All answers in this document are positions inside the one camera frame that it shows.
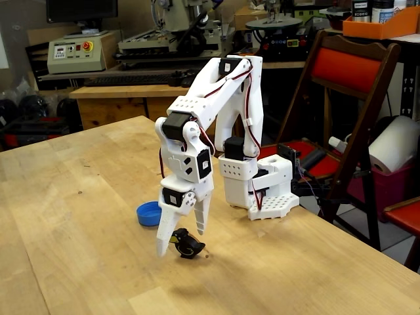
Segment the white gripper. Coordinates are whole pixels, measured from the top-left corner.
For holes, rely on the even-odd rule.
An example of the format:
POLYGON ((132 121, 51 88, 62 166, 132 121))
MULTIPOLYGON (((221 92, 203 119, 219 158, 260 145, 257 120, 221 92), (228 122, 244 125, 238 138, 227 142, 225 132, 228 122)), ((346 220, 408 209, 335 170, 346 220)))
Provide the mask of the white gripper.
POLYGON ((171 174, 161 180, 158 201, 161 207, 161 218, 156 236, 158 257, 165 255, 169 240, 180 218, 187 216, 195 203, 196 226, 199 235, 203 235, 207 227, 213 189, 213 180, 210 178, 195 183, 171 174))

